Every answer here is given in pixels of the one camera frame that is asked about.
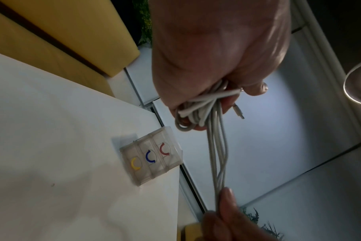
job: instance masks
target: charging cable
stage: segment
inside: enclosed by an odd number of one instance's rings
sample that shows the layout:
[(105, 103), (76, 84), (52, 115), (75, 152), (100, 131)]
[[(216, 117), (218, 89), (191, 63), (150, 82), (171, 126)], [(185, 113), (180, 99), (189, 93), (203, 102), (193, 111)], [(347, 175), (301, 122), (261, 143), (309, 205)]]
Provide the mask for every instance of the charging cable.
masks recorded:
[[(177, 108), (175, 111), (175, 126), (179, 130), (190, 131), (197, 125), (200, 127), (206, 126), (207, 128), (216, 210), (218, 210), (220, 190), (224, 187), (225, 168), (228, 160), (228, 145), (223, 126), (223, 111), (220, 99), (241, 92), (241, 89), (226, 91), (227, 86), (227, 80), (220, 80), (200, 96), (183, 103), (181, 110)], [(240, 108), (236, 104), (234, 104), (233, 109), (238, 116), (244, 119)], [(219, 159), (219, 172), (217, 172), (216, 156)]]

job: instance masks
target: green foliage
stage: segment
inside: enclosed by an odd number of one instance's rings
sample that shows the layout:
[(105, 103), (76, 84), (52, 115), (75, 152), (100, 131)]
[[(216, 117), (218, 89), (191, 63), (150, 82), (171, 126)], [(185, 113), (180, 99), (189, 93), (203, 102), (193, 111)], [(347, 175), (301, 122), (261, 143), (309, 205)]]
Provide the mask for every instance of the green foliage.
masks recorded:
[[(259, 222), (259, 213), (257, 212), (256, 209), (255, 210), (255, 215), (253, 215), (252, 213), (247, 213), (247, 208), (246, 207), (242, 207), (240, 209), (253, 223), (258, 224)], [(261, 227), (262, 230), (264, 230), (265, 232), (267, 232), (268, 234), (272, 235), (273, 237), (277, 238), (278, 240), (282, 241), (284, 240), (284, 235), (282, 233), (278, 233), (275, 226), (273, 225), (273, 227), (271, 226), (271, 224), (268, 222), (267, 224), (264, 224)]]
[(150, 18), (148, 0), (132, 0), (133, 8), (136, 13), (142, 31), (141, 39), (138, 44), (152, 44), (152, 19)]

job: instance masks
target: curved symbol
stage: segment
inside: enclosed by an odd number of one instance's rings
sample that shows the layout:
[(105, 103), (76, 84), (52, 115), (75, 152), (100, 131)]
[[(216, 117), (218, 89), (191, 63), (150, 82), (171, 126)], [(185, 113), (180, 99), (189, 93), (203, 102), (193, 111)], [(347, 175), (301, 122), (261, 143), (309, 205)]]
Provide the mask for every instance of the curved symbol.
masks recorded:
[(132, 166), (132, 168), (133, 168), (135, 171), (141, 169), (139, 166), (135, 166), (135, 165), (134, 165), (134, 161), (135, 161), (136, 159), (137, 159), (137, 158), (134, 157), (134, 158), (130, 161), (130, 165)]
[(150, 162), (150, 163), (155, 163), (156, 162), (156, 160), (149, 160), (149, 158), (148, 158), (148, 154), (150, 153), (150, 150), (148, 150), (148, 152), (146, 152), (146, 160), (148, 161), (148, 162)]
[(162, 147), (165, 145), (165, 143), (162, 143), (162, 145), (159, 147), (159, 152), (164, 155), (164, 156), (170, 156), (170, 153), (168, 152), (163, 152), (162, 151)]

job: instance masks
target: lamp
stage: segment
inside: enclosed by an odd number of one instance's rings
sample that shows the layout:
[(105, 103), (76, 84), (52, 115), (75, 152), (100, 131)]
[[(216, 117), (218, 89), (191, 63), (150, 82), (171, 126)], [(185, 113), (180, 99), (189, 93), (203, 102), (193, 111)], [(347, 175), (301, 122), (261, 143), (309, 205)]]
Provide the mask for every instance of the lamp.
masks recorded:
[(347, 74), (343, 89), (348, 98), (361, 104), (361, 63)]

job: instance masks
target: plastic box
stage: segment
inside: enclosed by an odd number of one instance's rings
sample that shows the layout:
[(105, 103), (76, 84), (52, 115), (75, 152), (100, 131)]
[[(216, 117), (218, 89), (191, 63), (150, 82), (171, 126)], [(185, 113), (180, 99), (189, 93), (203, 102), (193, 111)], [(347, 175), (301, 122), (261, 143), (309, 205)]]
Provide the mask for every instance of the plastic box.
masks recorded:
[(138, 186), (183, 163), (182, 149), (169, 126), (121, 147), (120, 152)]

